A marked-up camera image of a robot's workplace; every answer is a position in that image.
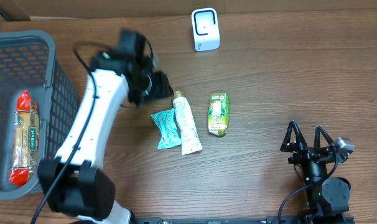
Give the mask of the green drink carton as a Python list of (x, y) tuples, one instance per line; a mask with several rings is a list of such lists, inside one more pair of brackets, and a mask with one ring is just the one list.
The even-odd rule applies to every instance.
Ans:
[(208, 131), (219, 137), (226, 135), (230, 122), (230, 97), (226, 93), (210, 96), (208, 109)]

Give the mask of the spaghetti packet red ends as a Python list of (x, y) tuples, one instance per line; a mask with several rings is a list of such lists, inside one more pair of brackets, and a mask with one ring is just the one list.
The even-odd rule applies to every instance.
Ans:
[(9, 181), (22, 187), (34, 176), (39, 163), (39, 109), (30, 92), (17, 98)]

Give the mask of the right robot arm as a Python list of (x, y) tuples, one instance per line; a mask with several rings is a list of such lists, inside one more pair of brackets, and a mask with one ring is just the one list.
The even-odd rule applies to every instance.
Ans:
[[(333, 177), (339, 164), (347, 161), (355, 150), (353, 141), (347, 138), (332, 139), (323, 126), (317, 126), (314, 145), (308, 146), (297, 123), (289, 122), (280, 151), (292, 154), (288, 163), (297, 174), (303, 187), (288, 195), (281, 203), (277, 221), (279, 223), (353, 223), (347, 218), (349, 211), (350, 182), (343, 177)], [(300, 211), (296, 217), (283, 217), (282, 210), (289, 199), (304, 192), (308, 209)]]

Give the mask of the white tube gold cap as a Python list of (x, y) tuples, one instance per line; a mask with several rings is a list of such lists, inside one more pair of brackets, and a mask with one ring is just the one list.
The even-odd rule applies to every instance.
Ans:
[(191, 107), (184, 92), (175, 91), (172, 102), (182, 139), (182, 155), (200, 152), (203, 147), (197, 133)]

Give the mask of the teal snack packet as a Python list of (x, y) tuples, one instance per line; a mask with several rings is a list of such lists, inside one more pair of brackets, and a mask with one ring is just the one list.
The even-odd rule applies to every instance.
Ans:
[(157, 147), (158, 150), (169, 149), (182, 144), (182, 140), (177, 131), (175, 110), (173, 108), (151, 114), (151, 118), (161, 133)]

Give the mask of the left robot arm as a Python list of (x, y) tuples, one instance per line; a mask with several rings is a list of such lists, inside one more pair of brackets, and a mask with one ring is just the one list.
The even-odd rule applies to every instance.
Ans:
[(73, 53), (88, 74), (78, 113), (53, 159), (42, 159), (37, 176), (44, 205), (76, 217), (79, 223), (136, 223), (132, 211), (116, 200), (116, 187), (103, 172), (106, 143), (125, 101), (142, 105), (174, 94), (157, 67), (151, 43), (135, 30), (123, 29), (117, 47), (91, 41), (74, 44)]

